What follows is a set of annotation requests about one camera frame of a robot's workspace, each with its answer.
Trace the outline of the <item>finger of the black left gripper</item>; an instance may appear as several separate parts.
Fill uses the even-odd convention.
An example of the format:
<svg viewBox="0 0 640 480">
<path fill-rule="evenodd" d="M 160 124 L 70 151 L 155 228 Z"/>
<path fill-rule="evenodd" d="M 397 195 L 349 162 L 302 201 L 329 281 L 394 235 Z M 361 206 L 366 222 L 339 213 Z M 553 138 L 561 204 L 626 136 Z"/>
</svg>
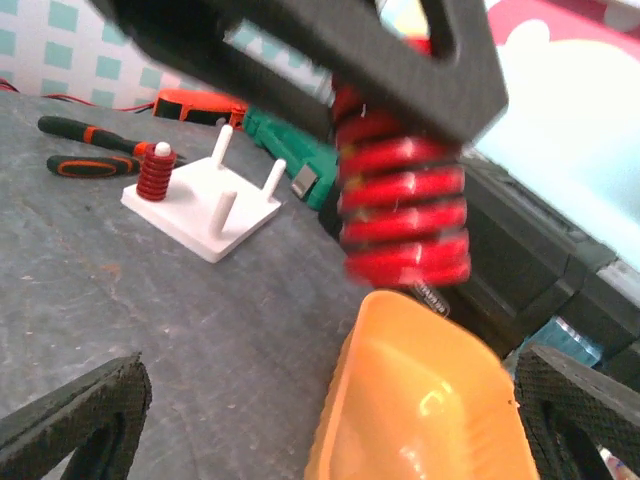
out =
<svg viewBox="0 0 640 480">
<path fill-rule="evenodd" d="M 241 98 L 320 139 L 328 106 L 243 51 L 226 34 L 247 21 L 330 71 L 365 99 L 439 140 L 468 143 L 508 94 L 485 6 L 426 1 L 424 55 L 389 31 L 371 1 L 99 1 L 97 10 L 147 56 Z"/>
</svg>

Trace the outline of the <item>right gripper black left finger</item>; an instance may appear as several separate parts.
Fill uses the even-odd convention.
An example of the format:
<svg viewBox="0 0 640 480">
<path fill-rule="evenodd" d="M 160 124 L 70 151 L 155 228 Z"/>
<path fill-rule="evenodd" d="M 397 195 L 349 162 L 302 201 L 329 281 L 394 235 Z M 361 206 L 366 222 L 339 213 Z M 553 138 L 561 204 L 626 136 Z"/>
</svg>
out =
<svg viewBox="0 0 640 480">
<path fill-rule="evenodd" d="M 1 477 L 127 478 L 151 401 L 139 354 L 106 362 L 1 419 Z"/>
</svg>

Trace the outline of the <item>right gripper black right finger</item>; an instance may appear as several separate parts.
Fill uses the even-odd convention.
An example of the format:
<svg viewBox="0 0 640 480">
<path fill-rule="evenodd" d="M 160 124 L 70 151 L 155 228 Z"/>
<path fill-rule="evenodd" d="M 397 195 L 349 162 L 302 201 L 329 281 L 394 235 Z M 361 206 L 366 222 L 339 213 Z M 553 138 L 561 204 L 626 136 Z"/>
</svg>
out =
<svg viewBox="0 0 640 480">
<path fill-rule="evenodd" d="M 639 473 L 639 394 L 546 346 L 519 356 L 519 415 L 542 479 L 609 479 L 599 449 Z"/>
</svg>

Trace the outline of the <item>red spring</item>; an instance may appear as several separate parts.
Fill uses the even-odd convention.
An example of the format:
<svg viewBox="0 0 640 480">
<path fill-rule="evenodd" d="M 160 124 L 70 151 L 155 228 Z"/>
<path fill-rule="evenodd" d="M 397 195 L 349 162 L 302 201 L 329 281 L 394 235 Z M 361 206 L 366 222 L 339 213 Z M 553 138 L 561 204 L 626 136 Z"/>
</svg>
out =
<svg viewBox="0 0 640 480">
<path fill-rule="evenodd" d="M 167 142 L 146 147 L 136 185 L 136 193 L 144 200 L 159 202 L 165 199 L 177 159 Z"/>
<path fill-rule="evenodd" d="M 332 81 L 337 211 L 347 273 L 375 288 L 449 286 L 471 273 L 462 146 L 421 133 Z"/>
</svg>

